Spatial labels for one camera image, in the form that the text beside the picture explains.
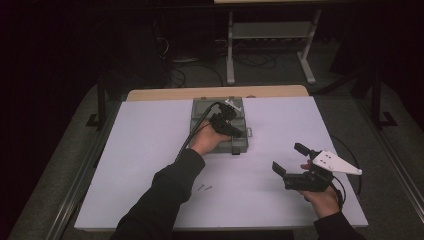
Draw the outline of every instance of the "handheld device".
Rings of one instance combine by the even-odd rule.
[[[343,202],[340,201],[340,199],[342,199],[341,193],[332,183],[335,178],[333,172],[361,175],[362,170],[352,166],[342,158],[327,150],[316,152],[300,143],[295,143],[294,149],[304,156],[309,155],[312,165],[308,171],[302,174],[288,174],[283,167],[273,162],[272,170],[283,178],[285,189],[323,192],[328,186],[331,186],[337,193],[339,206],[341,208],[344,200]]]
[[[214,113],[209,119],[209,122],[212,125],[212,128],[217,132],[227,136],[240,138],[243,134],[238,128],[231,125],[231,120],[237,117],[237,109],[234,104],[228,99],[225,100],[225,103],[219,103],[218,108],[221,110],[220,113]]]

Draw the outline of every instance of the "table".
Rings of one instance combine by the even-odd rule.
[[[278,92],[290,97],[276,97]],[[304,87],[268,86],[131,92],[118,113],[76,228],[105,231],[116,227],[150,187],[154,173],[173,162],[189,131],[191,99],[206,94],[246,97],[243,104],[253,137],[246,154],[204,157],[207,166],[194,183],[191,199],[181,206],[174,229],[312,226],[316,220],[312,207],[296,191],[284,189],[281,178],[271,169],[272,162],[283,165],[288,172],[302,172],[299,165],[306,159],[293,149],[295,142],[315,150],[335,150],[315,102]],[[366,226],[346,175],[335,175],[347,191],[347,219],[353,226]],[[213,188],[197,191],[201,184]]]

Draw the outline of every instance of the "black sleeve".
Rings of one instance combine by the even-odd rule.
[[[365,240],[353,229],[342,212],[321,218],[314,222],[319,240]]]
[[[150,189],[119,221],[111,239],[171,239],[180,205],[191,196],[203,158],[186,149],[179,160],[157,172]]]

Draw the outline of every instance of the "right hand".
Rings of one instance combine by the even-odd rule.
[[[311,164],[312,161],[308,160],[307,164],[302,164],[300,167],[302,169],[309,170]],[[324,192],[298,192],[311,202],[312,207],[319,218],[324,218],[340,212],[336,192],[331,187],[328,187]]]

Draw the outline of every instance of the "white pointed object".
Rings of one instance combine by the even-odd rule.
[[[234,105],[234,102],[231,101],[230,99],[225,100],[225,103],[230,105],[231,107],[233,107],[235,110],[241,112],[242,108],[241,107],[237,107],[236,105]]]
[[[352,175],[362,175],[362,170],[352,166],[336,154],[323,150],[320,154],[312,161],[313,164],[324,168],[330,172],[341,172]]]

